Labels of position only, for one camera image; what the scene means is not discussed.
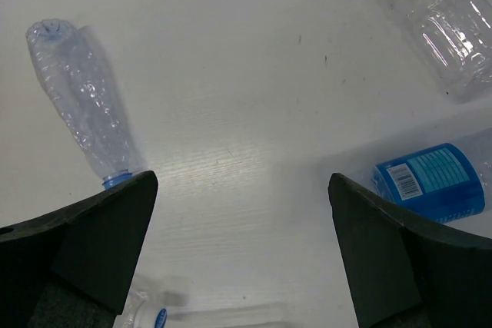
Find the blue label plastic bottle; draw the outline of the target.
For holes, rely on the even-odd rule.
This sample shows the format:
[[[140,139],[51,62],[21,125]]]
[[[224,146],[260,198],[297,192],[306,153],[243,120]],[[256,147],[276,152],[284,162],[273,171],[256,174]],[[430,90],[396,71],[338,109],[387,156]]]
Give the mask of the blue label plastic bottle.
[[[491,129],[375,165],[369,188],[445,224],[491,209]]]

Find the clear plastic bottle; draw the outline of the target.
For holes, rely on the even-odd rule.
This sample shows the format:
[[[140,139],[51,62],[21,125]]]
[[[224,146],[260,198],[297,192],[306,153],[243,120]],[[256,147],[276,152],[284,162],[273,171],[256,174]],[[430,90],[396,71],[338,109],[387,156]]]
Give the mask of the clear plastic bottle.
[[[491,93],[488,0],[376,0],[439,90],[465,103]]]

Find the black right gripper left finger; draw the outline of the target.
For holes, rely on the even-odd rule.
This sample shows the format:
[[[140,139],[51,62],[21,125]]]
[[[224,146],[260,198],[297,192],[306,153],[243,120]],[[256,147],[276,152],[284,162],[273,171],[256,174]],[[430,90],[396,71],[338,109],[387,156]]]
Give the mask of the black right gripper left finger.
[[[144,171],[1,228],[3,327],[111,327],[122,314],[158,192]]]

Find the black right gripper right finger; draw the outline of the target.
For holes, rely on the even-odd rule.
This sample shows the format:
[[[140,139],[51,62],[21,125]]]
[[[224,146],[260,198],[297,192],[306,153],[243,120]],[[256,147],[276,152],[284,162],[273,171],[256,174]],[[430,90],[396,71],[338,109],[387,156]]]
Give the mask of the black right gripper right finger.
[[[345,177],[327,188],[360,327],[489,327],[491,240],[428,220]]]

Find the clear bottle white cap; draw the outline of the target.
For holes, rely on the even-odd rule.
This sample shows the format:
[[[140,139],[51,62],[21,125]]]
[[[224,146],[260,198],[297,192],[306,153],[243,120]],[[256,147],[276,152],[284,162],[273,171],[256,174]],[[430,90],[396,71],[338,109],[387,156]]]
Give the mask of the clear bottle white cap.
[[[122,314],[113,327],[166,327],[169,320],[179,320],[188,305],[189,283],[185,277],[164,275],[133,276]]]

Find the crushed clear bottle blue cap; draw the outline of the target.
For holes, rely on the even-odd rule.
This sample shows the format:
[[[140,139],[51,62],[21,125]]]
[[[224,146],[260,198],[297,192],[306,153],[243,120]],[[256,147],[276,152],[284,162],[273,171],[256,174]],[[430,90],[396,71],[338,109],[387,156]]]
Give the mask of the crushed clear bottle blue cap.
[[[142,168],[108,56],[88,26],[57,18],[25,33],[39,84],[105,189]]]

